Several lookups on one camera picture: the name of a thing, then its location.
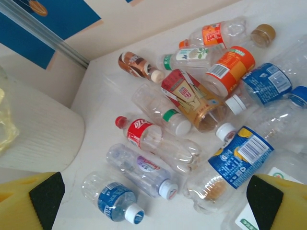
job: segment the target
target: red bottle cap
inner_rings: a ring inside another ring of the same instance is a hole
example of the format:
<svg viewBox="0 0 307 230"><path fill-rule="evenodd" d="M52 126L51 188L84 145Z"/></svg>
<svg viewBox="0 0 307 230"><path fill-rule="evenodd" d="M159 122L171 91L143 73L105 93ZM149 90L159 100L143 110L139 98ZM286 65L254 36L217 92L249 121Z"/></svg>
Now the red bottle cap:
<svg viewBox="0 0 307 230"><path fill-rule="evenodd" d="M123 128L126 124L126 122L128 121L128 119L124 116L119 116L118 118L116 118L115 120L115 125L118 128Z"/></svg>

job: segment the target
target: table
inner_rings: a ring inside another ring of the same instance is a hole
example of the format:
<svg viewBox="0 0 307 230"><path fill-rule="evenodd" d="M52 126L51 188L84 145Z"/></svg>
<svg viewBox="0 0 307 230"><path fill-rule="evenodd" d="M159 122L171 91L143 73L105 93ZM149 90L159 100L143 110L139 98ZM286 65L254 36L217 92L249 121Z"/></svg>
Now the table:
<svg viewBox="0 0 307 230"><path fill-rule="evenodd" d="M132 186L146 213L138 226L126 221L114 223L108 220L81 194L81 183L87 174L100 169L109 170L110 166L105 160L107 150L116 143L128 144L114 124L116 117L129 112L141 112L130 98L145 80L123 72L118 66L118 57L124 51L132 51L155 63L158 55L174 53L179 41L188 37L197 27L245 15L249 20L248 32L261 23L269 23L276 29L276 39L262 57L262 62L265 62L277 55L284 46L293 43L299 35L306 33L306 6L304 0L243 0L91 61L72 105L72 109L84 117L85 137L76 159L62 172L66 193L53 229L220 229L226 213L209 216L197 213L193 209L193 202L182 194L172 201L153 199ZM247 111L239 117L236 125L240 126L251 112ZM198 142L208 154L214 154L222 144L213 133L200 134L196 130L187 138ZM149 154L145 156L168 168L160 159ZM182 185L182 178L177 176L175 179Z"/></svg>

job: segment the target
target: blue poster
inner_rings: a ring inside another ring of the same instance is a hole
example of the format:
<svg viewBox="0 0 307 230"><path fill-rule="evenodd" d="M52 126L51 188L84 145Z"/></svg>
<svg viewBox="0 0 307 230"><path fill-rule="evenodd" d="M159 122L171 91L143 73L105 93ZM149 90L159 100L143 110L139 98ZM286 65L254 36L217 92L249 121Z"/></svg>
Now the blue poster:
<svg viewBox="0 0 307 230"><path fill-rule="evenodd" d="M14 0L63 40L101 18L83 0ZM0 43L46 69L54 50L0 13Z"/></svg>

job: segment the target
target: blue label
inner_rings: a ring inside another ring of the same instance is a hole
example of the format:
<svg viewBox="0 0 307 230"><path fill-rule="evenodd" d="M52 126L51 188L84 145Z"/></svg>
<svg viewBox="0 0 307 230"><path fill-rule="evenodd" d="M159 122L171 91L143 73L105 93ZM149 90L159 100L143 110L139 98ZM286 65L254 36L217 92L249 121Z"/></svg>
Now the blue label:
<svg viewBox="0 0 307 230"><path fill-rule="evenodd" d="M235 189L261 167L274 148L250 128L243 126L228 145L208 162Z"/></svg>
<svg viewBox="0 0 307 230"><path fill-rule="evenodd" d="M271 63L262 64L242 80L253 89L262 104L281 99L292 90L289 78Z"/></svg>
<svg viewBox="0 0 307 230"><path fill-rule="evenodd" d="M108 218L113 220L113 211L116 208L114 206L117 199L126 192L132 192L127 187L120 183L113 182L106 186L100 193L98 198L98 208L102 211Z"/></svg>

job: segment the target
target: barcode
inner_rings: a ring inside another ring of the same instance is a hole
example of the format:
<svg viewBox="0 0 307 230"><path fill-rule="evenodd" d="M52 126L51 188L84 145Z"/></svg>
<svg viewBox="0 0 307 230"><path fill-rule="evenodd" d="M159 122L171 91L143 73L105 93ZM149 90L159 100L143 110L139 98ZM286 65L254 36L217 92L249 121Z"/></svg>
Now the barcode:
<svg viewBox="0 0 307 230"><path fill-rule="evenodd" d="M229 68L226 68L225 66L215 64L211 67L211 69L207 72L210 74L213 74L214 76L218 77L219 79L222 79L223 76L226 75L226 73L229 72Z"/></svg>
<svg viewBox="0 0 307 230"><path fill-rule="evenodd" d="M291 82L285 76L285 74L281 71L278 71L272 74L268 79L272 82L272 84L277 89L278 93L281 93L291 87Z"/></svg>
<svg viewBox="0 0 307 230"><path fill-rule="evenodd" d="M239 150L238 153L244 157L250 164L253 164L259 159L267 150L269 146L266 145L260 138L253 135Z"/></svg>
<svg viewBox="0 0 307 230"><path fill-rule="evenodd" d="M128 138L128 141L129 141L132 145L134 145L134 146L136 146L136 147L139 146L138 143L136 143L134 140L132 140L132 139L130 139L130 138Z"/></svg>

